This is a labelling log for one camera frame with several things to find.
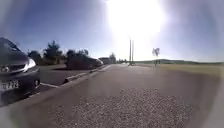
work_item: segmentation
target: license plate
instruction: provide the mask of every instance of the license plate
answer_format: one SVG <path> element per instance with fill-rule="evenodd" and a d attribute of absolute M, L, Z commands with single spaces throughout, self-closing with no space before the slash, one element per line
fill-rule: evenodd
<path fill-rule="evenodd" d="M 8 82 L 1 82 L 0 81 L 0 90 L 1 91 L 7 91 L 7 90 L 12 90 L 15 88 L 19 88 L 19 82 L 18 80 L 12 80 Z"/>

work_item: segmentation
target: car hood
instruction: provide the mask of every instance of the car hood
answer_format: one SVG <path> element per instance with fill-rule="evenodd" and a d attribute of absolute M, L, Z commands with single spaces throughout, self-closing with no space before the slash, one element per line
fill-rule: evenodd
<path fill-rule="evenodd" d="M 28 63 L 28 57 L 21 51 L 1 51 L 0 65 L 23 65 Z"/>

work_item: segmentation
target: curb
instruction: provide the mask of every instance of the curb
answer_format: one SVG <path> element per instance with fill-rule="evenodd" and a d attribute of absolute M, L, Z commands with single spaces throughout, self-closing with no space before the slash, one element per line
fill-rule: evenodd
<path fill-rule="evenodd" d="M 96 72 L 96 71 L 98 71 L 98 70 L 101 70 L 101 69 L 103 69 L 104 67 L 107 67 L 107 66 L 108 66 L 108 65 L 103 65 L 103 66 L 101 66 L 101 67 L 99 67 L 99 68 L 90 70 L 88 73 L 81 73 L 81 74 L 78 74 L 78 75 L 75 75 L 75 76 L 67 77 L 67 78 L 65 78 L 63 84 L 65 84 L 65 83 L 69 83 L 69 82 L 74 81 L 74 80 L 77 80 L 77 79 L 80 78 L 80 77 L 83 77 L 83 76 L 86 76 L 86 75 L 88 75 L 88 74 L 90 74 L 90 73 L 93 73 L 93 72 Z"/>

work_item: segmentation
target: parked car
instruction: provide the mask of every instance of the parked car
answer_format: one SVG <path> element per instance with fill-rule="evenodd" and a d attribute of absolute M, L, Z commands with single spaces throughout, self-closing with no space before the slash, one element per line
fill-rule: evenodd
<path fill-rule="evenodd" d="M 35 62 L 15 44 L 0 38 L 0 95 L 2 99 L 32 94 L 40 84 Z"/>
<path fill-rule="evenodd" d="M 68 58 L 65 64 L 67 69 L 71 70 L 90 70 L 102 66 L 103 62 L 99 59 L 77 53 L 75 56 Z"/>

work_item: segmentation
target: pole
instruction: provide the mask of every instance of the pole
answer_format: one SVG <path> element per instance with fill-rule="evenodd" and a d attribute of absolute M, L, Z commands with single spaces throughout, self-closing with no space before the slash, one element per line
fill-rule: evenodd
<path fill-rule="evenodd" d="M 131 39 L 130 39 L 129 65 L 131 65 Z"/>
<path fill-rule="evenodd" d="M 132 64 L 134 63 L 134 41 L 132 41 Z"/>

